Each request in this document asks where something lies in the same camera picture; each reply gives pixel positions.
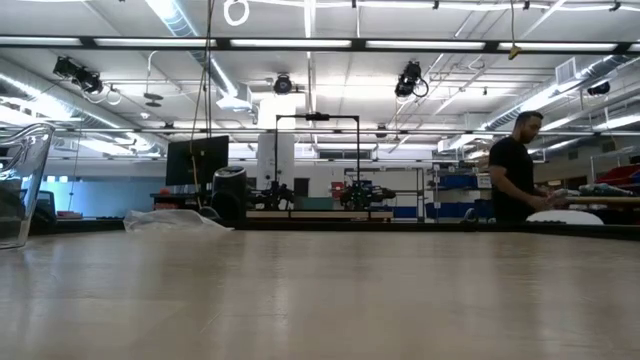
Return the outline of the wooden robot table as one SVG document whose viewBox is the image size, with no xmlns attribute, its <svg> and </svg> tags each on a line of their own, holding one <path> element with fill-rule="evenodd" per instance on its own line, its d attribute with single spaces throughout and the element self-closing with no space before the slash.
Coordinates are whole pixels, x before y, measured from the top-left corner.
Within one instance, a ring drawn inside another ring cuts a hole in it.
<svg viewBox="0 0 640 360">
<path fill-rule="evenodd" d="M 309 219 L 309 220 L 381 220 L 394 218 L 392 211 L 344 211 L 344 210 L 250 210 L 249 219 Z"/>
</svg>

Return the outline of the black tower fan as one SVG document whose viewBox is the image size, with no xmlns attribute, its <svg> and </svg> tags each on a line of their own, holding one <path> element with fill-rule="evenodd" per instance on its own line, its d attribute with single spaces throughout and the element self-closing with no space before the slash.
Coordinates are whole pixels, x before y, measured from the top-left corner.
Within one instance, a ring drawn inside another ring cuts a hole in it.
<svg viewBox="0 0 640 360">
<path fill-rule="evenodd" d="M 246 219 L 247 174 L 241 166 L 228 166 L 215 171 L 211 207 L 225 221 Z"/>
</svg>

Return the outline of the white ceiling unit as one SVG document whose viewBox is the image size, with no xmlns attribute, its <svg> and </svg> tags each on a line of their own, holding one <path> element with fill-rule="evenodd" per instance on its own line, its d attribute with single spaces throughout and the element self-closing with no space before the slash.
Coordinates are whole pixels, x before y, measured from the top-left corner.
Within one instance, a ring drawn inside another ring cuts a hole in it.
<svg viewBox="0 0 640 360">
<path fill-rule="evenodd" d="M 222 110 L 253 112 L 252 92 L 246 84 L 239 83 L 235 95 L 229 95 L 221 89 L 216 91 L 216 95 L 216 105 Z"/>
</svg>

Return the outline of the black computer monitor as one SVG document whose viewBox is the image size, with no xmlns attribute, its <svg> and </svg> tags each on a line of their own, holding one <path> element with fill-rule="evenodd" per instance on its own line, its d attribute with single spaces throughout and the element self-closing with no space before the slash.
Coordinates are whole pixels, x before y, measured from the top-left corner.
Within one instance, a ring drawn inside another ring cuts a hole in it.
<svg viewBox="0 0 640 360">
<path fill-rule="evenodd" d="M 167 148 L 168 186 L 207 184 L 214 173 L 228 165 L 229 137 L 172 142 Z"/>
</svg>

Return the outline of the blue shelf bins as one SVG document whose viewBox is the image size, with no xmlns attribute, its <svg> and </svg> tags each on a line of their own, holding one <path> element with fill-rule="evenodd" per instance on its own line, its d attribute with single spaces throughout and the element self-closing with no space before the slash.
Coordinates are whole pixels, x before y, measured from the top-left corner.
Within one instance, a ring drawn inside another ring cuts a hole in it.
<svg viewBox="0 0 640 360">
<path fill-rule="evenodd" d="M 439 189 L 475 189 L 478 185 L 475 175 L 445 175 L 439 178 Z"/>
</svg>

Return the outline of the LED light bar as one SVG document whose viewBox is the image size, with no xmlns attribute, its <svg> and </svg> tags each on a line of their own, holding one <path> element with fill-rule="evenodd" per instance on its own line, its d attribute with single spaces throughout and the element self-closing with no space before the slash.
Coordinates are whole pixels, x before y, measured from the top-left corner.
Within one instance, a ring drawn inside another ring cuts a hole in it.
<svg viewBox="0 0 640 360">
<path fill-rule="evenodd" d="M 636 42 L 516 42 L 518 55 L 640 55 Z M 502 40 L 2 35 L 0 48 L 125 51 L 301 51 L 508 54 Z"/>
</svg>

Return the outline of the crumpled clear plastic bag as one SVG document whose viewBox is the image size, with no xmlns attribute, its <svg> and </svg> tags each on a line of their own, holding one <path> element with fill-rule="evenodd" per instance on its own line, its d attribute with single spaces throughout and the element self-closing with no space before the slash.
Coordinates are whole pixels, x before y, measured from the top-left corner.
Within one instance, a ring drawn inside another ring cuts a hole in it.
<svg viewBox="0 0 640 360">
<path fill-rule="evenodd" d="M 193 210 L 166 209 L 150 212 L 129 211 L 123 219 L 127 232 L 141 231 L 229 231 L 214 220 Z"/>
</svg>

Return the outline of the person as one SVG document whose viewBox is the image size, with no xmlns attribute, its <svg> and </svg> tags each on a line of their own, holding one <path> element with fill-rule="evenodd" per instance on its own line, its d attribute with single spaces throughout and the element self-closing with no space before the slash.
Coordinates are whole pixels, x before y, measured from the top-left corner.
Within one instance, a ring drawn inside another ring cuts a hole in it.
<svg viewBox="0 0 640 360">
<path fill-rule="evenodd" d="M 537 111 L 520 113 L 511 134 L 490 149 L 488 171 L 497 223 L 523 223 L 534 213 L 563 203 L 534 184 L 534 163 L 527 145 L 538 135 L 542 120 L 543 115 Z"/>
</svg>

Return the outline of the white trash bin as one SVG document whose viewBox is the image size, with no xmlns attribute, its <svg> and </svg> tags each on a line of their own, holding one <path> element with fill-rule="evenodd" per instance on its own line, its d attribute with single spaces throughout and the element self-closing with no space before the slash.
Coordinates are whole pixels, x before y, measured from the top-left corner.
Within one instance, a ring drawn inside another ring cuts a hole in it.
<svg viewBox="0 0 640 360">
<path fill-rule="evenodd" d="M 527 222 L 559 223 L 567 225 L 603 225 L 598 216 L 578 210 L 547 210 L 530 215 Z"/>
</svg>

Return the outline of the white air vent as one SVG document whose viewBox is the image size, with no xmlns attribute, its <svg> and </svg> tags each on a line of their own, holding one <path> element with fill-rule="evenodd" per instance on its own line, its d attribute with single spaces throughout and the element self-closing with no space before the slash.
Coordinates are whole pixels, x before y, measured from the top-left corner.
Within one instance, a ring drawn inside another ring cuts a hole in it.
<svg viewBox="0 0 640 360">
<path fill-rule="evenodd" d="M 576 59 L 574 57 L 566 60 L 555 68 L 555 79 L 557 85 L 566 84 L 575 79 Z"/>
</svg>

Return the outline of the black chair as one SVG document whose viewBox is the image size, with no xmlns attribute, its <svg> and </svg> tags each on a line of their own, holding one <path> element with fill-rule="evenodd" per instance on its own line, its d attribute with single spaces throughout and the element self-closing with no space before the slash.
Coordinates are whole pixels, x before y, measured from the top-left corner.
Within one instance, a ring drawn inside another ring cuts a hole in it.
<svg viewBox="0 0 640 360">
<path fill-rule="evenodd" d="M 36 206 L 31 218 L 32 232 L 47 232 L 57 223 L 55 210 L 55 195 L 50 191 L 39 191 L 36 196 Z"/>
</svg>

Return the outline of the grey-green bundle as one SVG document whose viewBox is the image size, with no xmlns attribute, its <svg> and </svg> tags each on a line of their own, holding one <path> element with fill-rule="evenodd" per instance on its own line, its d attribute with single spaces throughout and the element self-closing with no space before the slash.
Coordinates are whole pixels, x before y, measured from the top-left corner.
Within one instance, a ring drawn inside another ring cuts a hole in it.
<svg viewBox="0 0 640 360">
<path fill-rule="evenodd" d="M 582 196 L 594 197 L 635 197 L 632 191 L 621 189 L 605 183 L 580 185 L 578 191 Z"/>
</svg>

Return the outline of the clear plastic tub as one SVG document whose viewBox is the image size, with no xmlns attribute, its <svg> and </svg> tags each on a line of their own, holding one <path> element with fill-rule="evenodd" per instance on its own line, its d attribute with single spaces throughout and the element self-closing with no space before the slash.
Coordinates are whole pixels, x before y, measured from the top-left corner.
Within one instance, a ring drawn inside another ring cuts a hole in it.
<svg viewBox="0 0 640 360">
<path fill-rule="evenodd" d="M 26 244 L 53 133 L 40 123 L 0 138 L 0 250 Z"/>
</svg>

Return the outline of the black gantry frame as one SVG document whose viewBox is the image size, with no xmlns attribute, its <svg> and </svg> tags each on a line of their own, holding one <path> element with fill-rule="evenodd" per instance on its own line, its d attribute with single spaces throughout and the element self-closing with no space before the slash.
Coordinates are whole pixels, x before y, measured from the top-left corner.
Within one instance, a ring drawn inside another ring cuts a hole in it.
<svg viewBox="0 0 640 360">
<path fill-rule="evenodd" d="M 361 168 L 361 141 L 360 141 L 360 117 L 358 115 L 331 115 L 327 113 L 321 112 L 312 112 L 306 114 L 287 114 L 281 115 L 278 114 L 276 116 L 276 124 L 273 129 L 274 134 L 274 175 L 275 182 L 279 181 L 279 173 L 278 173 L 278 145 L 279 145 L 279 121 L 283 118 L 294 118 L 294 119 L 304 119 L 306 121 L 329 121 L 332 119 L 352 119 L 356 123 L 356 181 L 360 181 L 360 168 Z"/>
</svg>

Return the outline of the silver air duct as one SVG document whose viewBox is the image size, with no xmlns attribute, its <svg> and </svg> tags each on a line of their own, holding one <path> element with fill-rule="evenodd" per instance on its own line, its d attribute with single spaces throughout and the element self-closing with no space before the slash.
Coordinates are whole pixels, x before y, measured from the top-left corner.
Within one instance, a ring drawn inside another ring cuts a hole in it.
<svg viewBox="0 0 640 360">
<path fill-rule="evenodd" d="M 637 56 L 607 55 L 595 61 L 587 61 L 581 64 L 576 62 L 574 80 L 563 85 L 557 85 L 554 75 L 547 81 L 516 97 L 513 102 L 491 113 L 479 126 L 479 130 L 496 130 L 515 121 L 522 112 L 538 111 L 559 100 L 562 96 L 593 87 L 637 59 Z"/>
<path fill-rule="evenodd" d="M 0 85 L 8 85 L 25 94 L 27 101 L 34 103 L 38 110 L 44 110 L 44 114 L 53 119 L 64 120 L 78 115 L 83 129 L 99 129 L 101 134 L 115 130 L 115 135 L 123 135 L 127 143 L 134 143 L 134 148 L 138 151 L 165 153 L 167 150 L 167 140 L 153 134 L 136 132 L 137 126 L 132 122 L 2 58 Z"/>
</svg>

